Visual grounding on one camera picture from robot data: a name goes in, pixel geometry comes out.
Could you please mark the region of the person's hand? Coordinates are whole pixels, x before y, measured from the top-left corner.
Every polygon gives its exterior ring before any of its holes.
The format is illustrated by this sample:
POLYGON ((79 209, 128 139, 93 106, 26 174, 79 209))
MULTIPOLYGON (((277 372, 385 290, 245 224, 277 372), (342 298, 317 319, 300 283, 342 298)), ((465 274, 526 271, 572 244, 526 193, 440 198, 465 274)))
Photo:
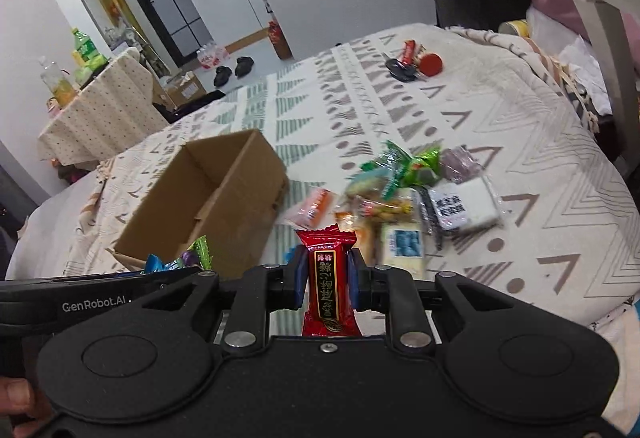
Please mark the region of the person's hand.
POLYGON ((13 429, 13 436, 31 437, 47 421, 52 409, 47 398, 24 378, 2 377, 0 384, 0 412, 2 418, 26 415, 29 421, 18 424, 13 429))

